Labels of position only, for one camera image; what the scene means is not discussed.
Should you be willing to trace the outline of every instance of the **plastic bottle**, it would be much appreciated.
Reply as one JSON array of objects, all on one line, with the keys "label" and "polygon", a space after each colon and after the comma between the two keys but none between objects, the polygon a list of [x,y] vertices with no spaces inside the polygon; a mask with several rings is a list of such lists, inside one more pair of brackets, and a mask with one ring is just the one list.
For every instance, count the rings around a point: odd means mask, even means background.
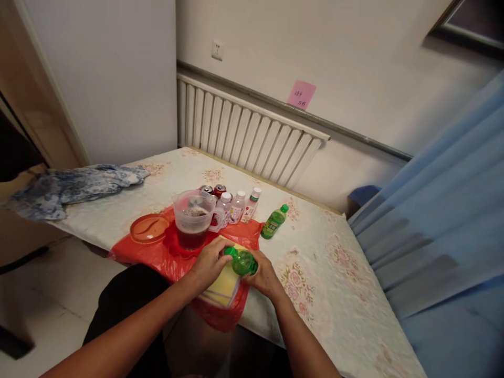
[{"label": "plastic bottle", "polygon": [[253,188],[252,189],[252,194],[250,195],[250,198],[247,200],[247,204],[245,205],[245,209],[243,210],[243,216],[242,222],[243,223],[248,223],[249,220],[252,219],[252,216],[254,215],[254,212],[257,209],[257,201],[259,200],[259,197],[263,191],[261,188]]},{"label": "plastic bottle", "polygon": [[225,192],[220,196],[221,198],[217,201],[215,206],[215,213],[212,216],[212,221],[210,222],[210,227],[208,231],[219,232],[221,228],[227,226],[229,220],[229,214],[231,212],[231,194]]},{"label": "plastic bottle", "polygon": [[278,228],[285,222],[286,212],[289,211],[289,206],[282,205],[280,209],[271,213],[261,231],[261,236],[264,239],[271,239]]},{"label": "plastic bottle", "polygon": [[235,247],[227,247],[224,255],[231,255],[233,257],[231,266],[236,274],[243,277],[248,273],[252,276],[257,272],[257,261],[250,252],[244,249],[236,249]]},{"label": "plastic bottle", "polygon": [[243,208],[245,207],[245,192],[238,191],[233,201],[231,202],[231,213],[229,216],[229,224],[237,224],[242,216]]}]

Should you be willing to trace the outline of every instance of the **red plastic bag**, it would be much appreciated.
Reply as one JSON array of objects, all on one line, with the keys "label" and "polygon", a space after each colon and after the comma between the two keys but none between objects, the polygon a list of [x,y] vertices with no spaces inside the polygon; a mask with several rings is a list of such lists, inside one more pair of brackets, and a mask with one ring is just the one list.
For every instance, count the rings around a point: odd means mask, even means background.
[{"label": "red plastic bag", "polygon": [[[192,251],[194,256],[187,258],[187,251],[181,249],[178,243],[173,206],[166,208],[161,214],[170,221],[170,226],[166,229],[166,236],[162,241],[154,244],[139,244],[128,235],[112,247],[108,258],[122,263],[147,265],[173,284],[192,268],[203,247]],[[239,222],[237,225],[228,225],[219,233],[208,232],[205,245],[218,235],[222,235],[247,249],[259,249],[259,234],[263,225],[264,223],[255,220],[251,220],[248,224]],[[198,298],[191,302],[191,307],[209,326],[221,332],[228,332],[238,324],[245,308],[247,294],[248,285],[241,282],[236,297],[228,309],[218,308]]]}]

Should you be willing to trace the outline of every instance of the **radiator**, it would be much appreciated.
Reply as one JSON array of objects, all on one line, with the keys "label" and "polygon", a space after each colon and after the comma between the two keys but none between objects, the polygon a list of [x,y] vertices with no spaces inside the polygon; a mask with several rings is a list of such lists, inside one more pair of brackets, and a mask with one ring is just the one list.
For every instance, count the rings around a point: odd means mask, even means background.
[{"label": "radiator", "polygon": [[293,188],[329,136],[203,81],[177,74],[178,144]]}]

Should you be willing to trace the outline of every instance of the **picture frame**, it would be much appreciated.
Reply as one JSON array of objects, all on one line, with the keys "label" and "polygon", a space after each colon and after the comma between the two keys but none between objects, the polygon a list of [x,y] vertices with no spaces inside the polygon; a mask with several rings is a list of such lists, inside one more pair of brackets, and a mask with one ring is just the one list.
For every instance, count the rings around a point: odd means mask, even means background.
[{"label": "picture frame", "polygon": [[453,0],[428,35],[504,60],[504,2]]}]

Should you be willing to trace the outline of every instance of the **electrical outlet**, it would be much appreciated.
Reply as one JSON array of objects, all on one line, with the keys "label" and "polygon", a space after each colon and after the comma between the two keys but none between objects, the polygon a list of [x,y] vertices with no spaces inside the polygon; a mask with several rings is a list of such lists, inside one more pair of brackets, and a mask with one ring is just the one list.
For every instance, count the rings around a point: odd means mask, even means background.
[{"label": "electrical outlet", "polygon": [[214,41],[212,43],[212,58],[222,61],[224,56],[224,44]]}]

